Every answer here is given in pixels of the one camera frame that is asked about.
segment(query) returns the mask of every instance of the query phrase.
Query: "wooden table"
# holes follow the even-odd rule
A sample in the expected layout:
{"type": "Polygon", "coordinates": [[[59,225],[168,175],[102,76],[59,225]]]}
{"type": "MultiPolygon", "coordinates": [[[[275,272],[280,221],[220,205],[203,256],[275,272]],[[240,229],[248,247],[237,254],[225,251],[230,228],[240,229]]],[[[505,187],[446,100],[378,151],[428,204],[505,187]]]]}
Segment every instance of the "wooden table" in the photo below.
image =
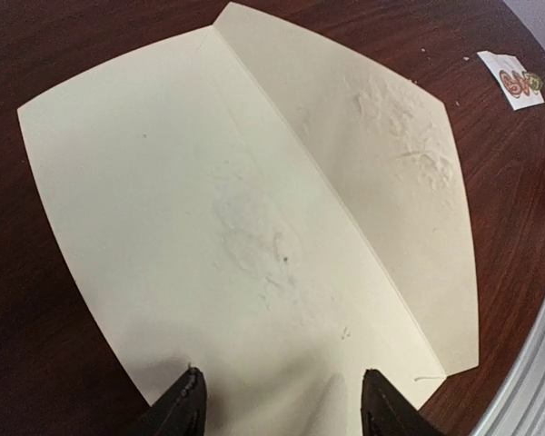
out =
{"type": "MultiPolygon", "coordinates": [[[[0,0],[0,435],[116,434],[146,409],[59,252],[15,109],[101,62],[210,24],[225,3],[0,0]]],[[[545,293],[545,104],[513,112],[476,52],[516,55],[545,82],[544,52],[499,0],[247,4],[348,45],[447,105],[471,208],[481,366],[449,378],[421,411],[467,434],[545,293]]]]}

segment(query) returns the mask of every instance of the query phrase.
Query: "small white paper scrap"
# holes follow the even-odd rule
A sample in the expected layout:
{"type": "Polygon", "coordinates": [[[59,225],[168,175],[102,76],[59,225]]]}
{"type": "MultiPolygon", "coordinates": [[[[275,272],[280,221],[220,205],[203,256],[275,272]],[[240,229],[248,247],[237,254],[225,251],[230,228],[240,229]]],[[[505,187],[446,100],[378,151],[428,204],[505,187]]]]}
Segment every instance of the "small white paper scrap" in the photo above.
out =
{"type": "Polygon", "coordinates": [[[477,55],[499,82],[513,110],[545,103],[540,92],[540,79],[525,70],[515,56],[491,52],[478,52],[477,55]]]}

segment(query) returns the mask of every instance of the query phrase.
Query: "paper debris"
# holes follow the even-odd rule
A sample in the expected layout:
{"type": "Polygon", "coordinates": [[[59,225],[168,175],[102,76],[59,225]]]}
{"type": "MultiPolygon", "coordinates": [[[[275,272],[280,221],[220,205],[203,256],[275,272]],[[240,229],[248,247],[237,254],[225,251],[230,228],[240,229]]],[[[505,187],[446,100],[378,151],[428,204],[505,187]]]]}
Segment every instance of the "paper debris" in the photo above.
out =
{"type": "Polygon", "coordinates": [[[543,85],[540,77],[525,70],[515,56],[491,52],[478,52],[477,55],[499,82],[513,110],[545,103],[540,92],[543,85]]]}

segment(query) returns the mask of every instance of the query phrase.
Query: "table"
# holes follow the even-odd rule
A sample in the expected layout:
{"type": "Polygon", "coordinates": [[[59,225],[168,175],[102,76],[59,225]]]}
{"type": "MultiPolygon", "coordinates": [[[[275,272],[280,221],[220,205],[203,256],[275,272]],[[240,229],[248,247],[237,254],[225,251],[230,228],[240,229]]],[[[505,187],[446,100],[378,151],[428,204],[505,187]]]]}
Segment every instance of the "table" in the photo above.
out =
{"type": "MultiPolygon", "coordinates": [[[[146,409],[83,303],[26,159],[15,109],[101,62],[208,25],[225,0],[0,0],[0,435],[116,434],[146,409]]],[[[477,58],[545,53],[499,0],[250,0],[440,98],[461,158],[477,262],[481,365],[421,409],[468,434],[545,293],[545,104],[513,112],[477,58]]]]}

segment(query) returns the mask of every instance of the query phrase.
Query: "paper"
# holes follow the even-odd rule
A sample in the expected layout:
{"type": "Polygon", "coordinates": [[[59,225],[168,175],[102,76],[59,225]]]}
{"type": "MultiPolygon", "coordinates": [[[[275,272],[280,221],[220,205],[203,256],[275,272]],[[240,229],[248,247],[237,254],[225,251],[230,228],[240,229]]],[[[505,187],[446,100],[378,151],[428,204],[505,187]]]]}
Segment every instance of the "paper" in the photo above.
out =
{"type": "Polygon", "coordinates": [[[491,52],[478,52],[478,55],[499,83],[513,110],[545,103],[540,92],[540,78],[530,74],[515,56],[491,52]]]}
{"type": "Polygon", "coordinates": [[[19,119],[54,235],[106,340],[150,403],[189,362],[198,366],[207,434],[361,435],[367,368],[420,406],[447,375],[476,364],[470,224],[448,120],[391,71],[229,5],[213,26],[58,85],[19,119]],[[260,57],[272,74],[289,74],[275,82],[239,41],[264,50],[279,32],[292,43],[280,38],[284,51],[260,57]],[[313,62],[309,73],[289,67],[299,58],[313,62]],[[331,78],[334,61],[352,73],[331,78]],[[395,86],[432,111],[438,154],[423,151],[414,122],[392,139],[405,105],[395,114],[384,96],[381,115],[364,119],[376,110],[369,95],[333,80],[353,89],[368,72],[370,88],[395,86]],[[301,89],[307,76],[316,87],[301,89]],[[331,93],[343,102],[335,113],[331,93]],[[323,118],[336,129],[326,143],[323,118]],[[441,156],[452,170],[443,183],[428,175],[441,156]],[[446,249],[435,233],[450,228],[446,249]],[[440,264],[450,250],[458,261],[440,264]],[[455,282],[444,281],[447,268],[455,282]]]}

